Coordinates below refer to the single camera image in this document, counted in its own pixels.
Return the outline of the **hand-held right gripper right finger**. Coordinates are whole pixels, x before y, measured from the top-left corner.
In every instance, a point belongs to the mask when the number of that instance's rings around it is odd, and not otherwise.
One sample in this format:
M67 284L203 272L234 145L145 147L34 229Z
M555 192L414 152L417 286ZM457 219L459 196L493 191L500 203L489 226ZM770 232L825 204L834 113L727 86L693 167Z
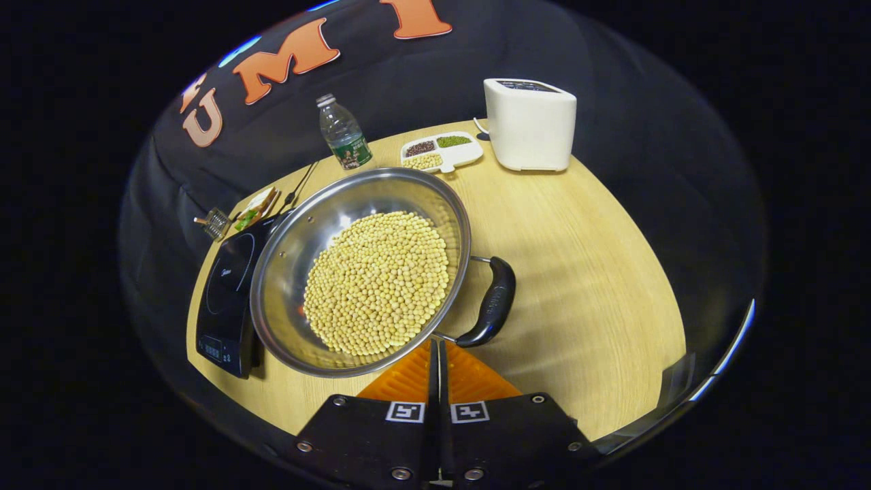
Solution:
M444 341L439 390L439 477L452 487L579 487L604 461L548 393L454 402Z

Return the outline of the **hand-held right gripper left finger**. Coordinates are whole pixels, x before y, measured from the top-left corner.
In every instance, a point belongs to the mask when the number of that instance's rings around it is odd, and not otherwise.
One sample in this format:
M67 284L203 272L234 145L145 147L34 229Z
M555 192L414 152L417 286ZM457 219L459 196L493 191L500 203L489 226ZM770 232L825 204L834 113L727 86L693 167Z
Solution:
M440 475L440 342L426 353L423 402L333 394L293 441L293 464L336 487L428 487Z

